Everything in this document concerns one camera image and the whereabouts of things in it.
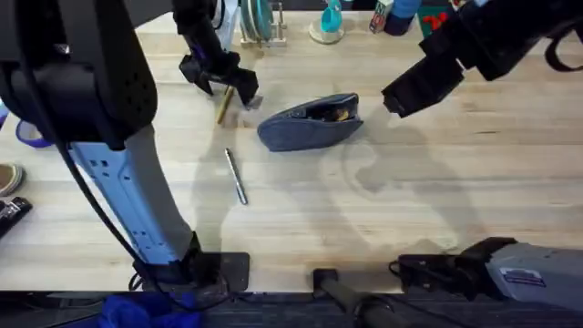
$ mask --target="metal pen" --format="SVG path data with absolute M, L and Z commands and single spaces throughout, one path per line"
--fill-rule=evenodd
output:
M 240 181 L 239 176 L 239 169 L 237 169 L 237 164 L 233 159 L 233 155 L 230 152 L 230 149 L 225 149 L 225 155 L 227 156 L 227 160 L 229 161 L 230 172 L 233 174 L 233 178 L 235 179 L 235 187 L 237 188 L 237 195 L 239 196 L 239 201 L 243 205 L 247 205 L 249 202 L 247 201 L 247 196 L 245 195 L 245 189 L 243 188 L 243 184 Z

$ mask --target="wooden tabletop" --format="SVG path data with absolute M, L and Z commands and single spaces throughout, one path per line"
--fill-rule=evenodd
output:
M 538 45 L 507 77 L 471 71 L 443 103 L 407 119 L 381 90 L 422 57 L 417 24 L 403 37 L 368 32 L 371 13 L 344 13 L 337 45 L 315 44 L 319 13 L 286 13 L 288 46 L 240 52 L 259 78 L 258 108 L 233 98 L 215 124 L 208 97 L 178 70 L 186 52 L 168 15 L 138 34 L 158 83 L 154 120 L 162 167 L 206 251 L 247 251 L 252 291 L 309 291 L 314 268 L 335 267 L 364 290 L 395 290 L 399 254 L 456 253 L 488 236 L 583 248 L 583 79 L 559 74 Z M 561 47 L 583 56 L 576 38 Z M 255 128 L 271 114 L 356 92 L 364 125 L 342 144 L 270 153 Z M 35 209 L 0 240 L 0 290 L 126 290 L 131 259 L 99 221 L 53 148 L 0 131 L 0 161 L 26 167 L 18 191 Z M 223 150 L 233 150 L 250 204 L 239 204 Z

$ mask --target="label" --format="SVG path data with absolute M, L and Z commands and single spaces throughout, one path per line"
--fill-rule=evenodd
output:
M 500 268 L 504 280 L 509 283 L 520 283 L 531 286 L 547 287 L 539 272 L 527 269 Z

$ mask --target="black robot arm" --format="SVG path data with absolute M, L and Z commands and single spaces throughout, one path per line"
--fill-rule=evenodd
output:
M 200 41 L 212 39 L 200 32 L 208 30 L 187 31 L 197 46 L 210 49 L 204 50 L 205 68 L 228 56 Z M 172 198 L 151 125 L 158 107 L 156 85 L 124 3 L 5 0 L 0 39 L 0 97 L 56 144 L 147 285 L 162 292 L 163 284 L 188 289 L 225 281 L 232 291 L 245 290 L 249 254 L 204 252 Z M 104 195 L 127 238 L 102 210 L 77 165 Z
M 583 37 L 583 1 L 470 1 L 421 42 L 425 58 L 383 90 L 384 104 L 404 118 L 443 100 L 464 80 L 464 69 L 495 80 L 545 36 L 554 39 L 547 51 L 553 68 L 583 69 L 566 67 L 556 55 L 558 41 L 574 29 Z

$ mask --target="blue bottle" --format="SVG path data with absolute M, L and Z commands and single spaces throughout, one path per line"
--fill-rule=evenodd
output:
M 8 108 L 4 106 L 2 99 L 0 99 L 0 128 L 4 124 L 6 117 L 8 116 Z
M 409 29 L 422 0 L 394 0 L 391 13 L 386 17 L 384 32 L 391 36 L 402 36 Z

